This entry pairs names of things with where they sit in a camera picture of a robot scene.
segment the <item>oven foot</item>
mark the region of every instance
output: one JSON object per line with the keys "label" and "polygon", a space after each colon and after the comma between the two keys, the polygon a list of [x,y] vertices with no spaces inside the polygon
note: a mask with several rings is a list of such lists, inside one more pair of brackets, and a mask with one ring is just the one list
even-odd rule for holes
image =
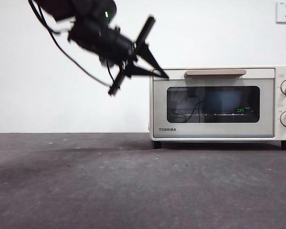
{"label": "oven foot", "polygon": [[153,143],[153,149],[161,149],[161,142],[152,141],[152,143]]}
{"label": "oven foot", "polygon": [[281,141],[281,149],[286,150],[286,141]]}

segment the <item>oven handle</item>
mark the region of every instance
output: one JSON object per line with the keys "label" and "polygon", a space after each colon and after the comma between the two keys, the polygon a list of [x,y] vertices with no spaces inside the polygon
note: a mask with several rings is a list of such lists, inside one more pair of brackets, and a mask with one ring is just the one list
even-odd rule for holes
{"label": "oven handle", "polygon": [[187,70],[184,77],[241,77],[246,73],[243,69]]}

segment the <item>oven door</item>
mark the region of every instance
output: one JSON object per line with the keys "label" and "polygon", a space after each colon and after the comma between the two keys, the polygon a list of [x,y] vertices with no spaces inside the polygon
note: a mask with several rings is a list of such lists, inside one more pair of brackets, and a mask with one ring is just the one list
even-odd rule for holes
{"label": "oven door", "polygon": [[154,138],[274,137],[274,69],[167,73],[153,80]]}

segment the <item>black cable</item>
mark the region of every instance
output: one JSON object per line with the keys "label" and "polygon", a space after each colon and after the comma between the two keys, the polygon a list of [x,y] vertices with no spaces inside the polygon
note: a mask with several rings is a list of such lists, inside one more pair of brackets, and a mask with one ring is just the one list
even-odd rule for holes
{"label": "black cable", "polygon": [[51,30],[51,28],[49,28],[49,26],[48,26],[48,24],[47,24],[47,22],[46,22],[46,20],[45,20],[45,18],[44,18],[44,16],[43,16],[42,9],[41,9],[40,5],[38,5],[38,9],[39,9],[40,15],[38,14],[38,12],[37,12],[37,10],[36,10],[36,8],[35,8],[35,6],[34,6],[33,3],[32,3],[32,5],[31,5],[31,7],[32,7],[34,13],[36,12],[36,13],[35,13],[36,17],[41,21],[41,23],[43,24],[43,26],[48,30],[48,32],[49,32],[49,34],[50,34],[52,40],[54,41],[55,45],[59,48],[59,50],[60,50],[63,54],[65,54],[73,63],[75,63],[82,71],[84,71],[84,72],[85,72],[88,76],[90,76],[92,79],[96,80],[97,82],[99,82],[100,84],[102,84],[102,85],[104,85],[104,86],[106,86],[106,87],[110,87],[109,84],[107,84],[107,83],[105,83],[105,82],[103,82],[103,81],[97,79],[95,76],[93,76],[93,75],[91,75],[89,72],[87,72],[83,67],[81,67],[71,56],[69,56],[69,55],[60,47],[60,45],[57,43],[57,41],[56,41],[56,39],[55,39],[55,37],[54,37],[54,35],[53,35],[54,32]]}
{"label": "black cable", "polygon": [[196,104],[196,106],[194,107],[194,109],[193,109],[191,115],[189,116],[189,118],[184,121],[185,123],[187,123],[187,122],[191,119],[191,117],[192,117],[193,114],[194,114],[194,111],[196,110],[196,107],[197,107],[198,105],[200,105],[202,102],[203,102],[203,100],[202,100],[202,101],[199,101],[199,102]]}
{"label": "black cable", "polygon": [[40,23],[41,23],[47,30],[50,30],[50,31],[51,31],[52,33],[54,33],[54,34],[61,34],[62,31],[54,31],[53,29],[51,29],[51,28],[47,25],[47,23],[46,23],[44,20],[42,20],[41,16],[39,15],[38,11],[36,10],[36,7],[34,6],[34,3],[33,3],[32,0],[29,0],[29,4],[30,4],[30,6],[31,6],[31,8],[32,8],[32,10],[33,10],[33,12],[34,12],[34,14],[35,14],[35,16],[37,17],[37,19],[40,21]]}
{"label": "black cable", "polygon": [[113,76],[111,75],[111,71],[110,71],[110,67],[109,67],[108,61],[106,61],[106,64],[107,64],[107,69],[108,69],[109,75],[110,75],[110,77],[112,78],[112,81],[114,82],[114,78],[113,78]]}

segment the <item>toshiba logo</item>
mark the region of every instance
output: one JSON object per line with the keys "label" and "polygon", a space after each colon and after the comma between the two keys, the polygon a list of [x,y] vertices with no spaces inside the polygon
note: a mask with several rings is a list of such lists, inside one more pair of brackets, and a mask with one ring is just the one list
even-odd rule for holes
{"label": "toshiba logo", "polygon": [[159,128],[159,131],[176,131],[176,128]]}

